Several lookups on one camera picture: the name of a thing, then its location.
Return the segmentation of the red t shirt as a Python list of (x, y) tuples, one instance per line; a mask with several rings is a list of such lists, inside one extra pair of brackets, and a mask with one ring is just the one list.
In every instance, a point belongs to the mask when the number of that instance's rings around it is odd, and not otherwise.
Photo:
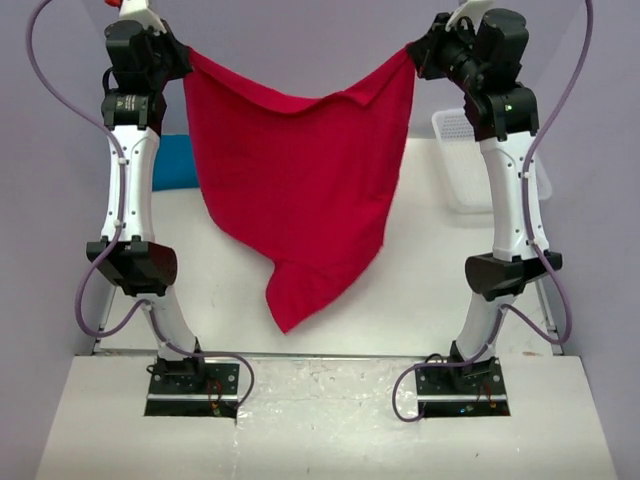
[(412, 111), (405, 50), (354, 85), (296, 97), (198, 52), (184, 82), (189, 137), (214, 223), (270, 259), (265, 297), (289, 332), (341, 296), (384, 243)]

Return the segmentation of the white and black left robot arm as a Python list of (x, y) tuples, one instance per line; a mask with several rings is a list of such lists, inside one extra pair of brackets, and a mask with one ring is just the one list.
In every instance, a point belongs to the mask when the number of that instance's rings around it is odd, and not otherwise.
[(164, 20), (121, 19), (106, 28), (105, 37), (111, 66), (103, 76), (101, 114), (109, 135), (109, 200), (101, 236), (87, 244), (86, 255), (153, 330), (154, 393), (195, 393), (206, 385), (208, 369), (174, 291), (177, 255), (157, 243), (151, 213), (167, 108), (163, 91), (190, 73), (188, 52)]

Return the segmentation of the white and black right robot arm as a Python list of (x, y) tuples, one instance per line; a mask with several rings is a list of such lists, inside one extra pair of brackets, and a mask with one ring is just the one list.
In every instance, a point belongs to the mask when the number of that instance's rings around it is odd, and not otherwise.
[(526, 157), (539, 130), (536, 96), (518, 80), (528, 40), (523, 15), (489, 1), (464, 1), (437, 14), (407, 48), (420, 78), (446, 78), (463, 92), (489, 178), (492, 250), (466, 260), (472, 299), (464, 326), (448, 357), (424, 369), (428, 379), (446, 379), (459, 393), (471, 391), (494, 366), (496, 339), (516, 298), (563, 262), (549, 249), (536, 167)]

